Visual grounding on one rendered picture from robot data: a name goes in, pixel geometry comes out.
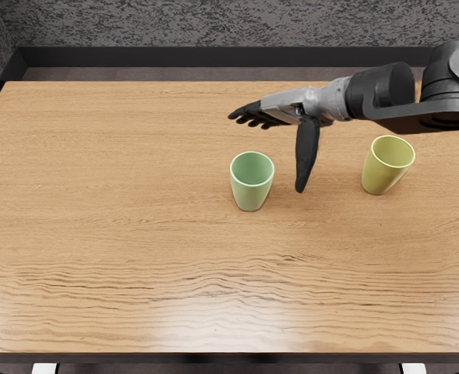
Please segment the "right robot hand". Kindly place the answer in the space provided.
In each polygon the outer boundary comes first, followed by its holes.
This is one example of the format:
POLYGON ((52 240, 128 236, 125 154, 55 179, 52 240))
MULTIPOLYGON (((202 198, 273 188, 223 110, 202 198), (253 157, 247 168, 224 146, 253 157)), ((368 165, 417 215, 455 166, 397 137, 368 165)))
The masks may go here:
POLYGON ((280 91, 237 108, 228 118, 238 124, 262 129, 297 125, 295 141, 295 191, 307 186, 319 149, 320 129, 335 121, 348 122, 345 95, 351 78, 341 77, 316 88, 306 86, 280 91))

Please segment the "yellow-green cup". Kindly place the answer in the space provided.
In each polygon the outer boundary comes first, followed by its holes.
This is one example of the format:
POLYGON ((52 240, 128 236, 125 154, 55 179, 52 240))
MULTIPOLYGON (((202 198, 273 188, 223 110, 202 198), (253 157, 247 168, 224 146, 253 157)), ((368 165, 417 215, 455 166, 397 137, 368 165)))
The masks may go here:
POLYGON ((415 149, 398 136, 378 136, 362 168, 361 185, 372 195, 382 195, 396 185, 415 162, 415 149))

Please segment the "light green cup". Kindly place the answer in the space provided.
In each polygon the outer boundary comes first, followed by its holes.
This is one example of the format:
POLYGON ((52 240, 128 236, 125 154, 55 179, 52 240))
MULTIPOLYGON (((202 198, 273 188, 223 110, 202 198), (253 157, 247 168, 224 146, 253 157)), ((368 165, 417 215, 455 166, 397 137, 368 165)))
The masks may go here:
POLYGON ((274 178, 274 163, 265 154, 246 151, 230 163, 231 190, 240 210, 257 211, 265 202, 274 178))

